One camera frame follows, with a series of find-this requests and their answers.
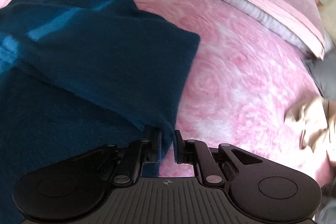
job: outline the gray cloth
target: gray cloth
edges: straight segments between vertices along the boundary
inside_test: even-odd
[[[322,201],[315,214],[317,224],[336,224],[336,178],[322,187]]]
[[[336,101],[336,52],[333,50],[326,54],[324,61],[314,59],[305,60],[303,63],[321,95]]]

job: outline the pink floral bedspread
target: pink floral bedspread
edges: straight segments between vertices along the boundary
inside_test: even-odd
[[[0,0],[0,7],[10,0]],[[179,105],[184,139],[210,147],[231,143],[300,170],[320,185],[331,178],[325,152],[299,149],[300,132],[284,125],[295,102],[318,94],[301,52],[256,20],[221,0],[135,0],[201,37]],[[169,152],[160,176],[191,176]]]

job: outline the ribbed black plate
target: ribbed black plate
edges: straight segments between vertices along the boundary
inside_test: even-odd
[[[191,178],[139,178],[116,189],[90,216],[71,224],[257,224],[241,214],[219,189]],[[305,220],[302,224],[312,224]]]

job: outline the circular pad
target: circular pad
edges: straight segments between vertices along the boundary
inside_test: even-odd
[[[37,186],[37,190],[48,198],[60,198],[70,195],[76,191],[77,187],[78,182],[73,178],[55,176],[41,181]]]
[[[290,179],[270,177],[259,182],[259,190],[269,198],[286,199],[297,193],[297,186]]]

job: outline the blue towel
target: blue towel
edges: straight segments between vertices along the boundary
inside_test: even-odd
[[[0,9],[0,223],[27,172],[149,124],[166,154],[199,36],[133,0],[13,0]],[[157,165],[145,175],[156,176]]]

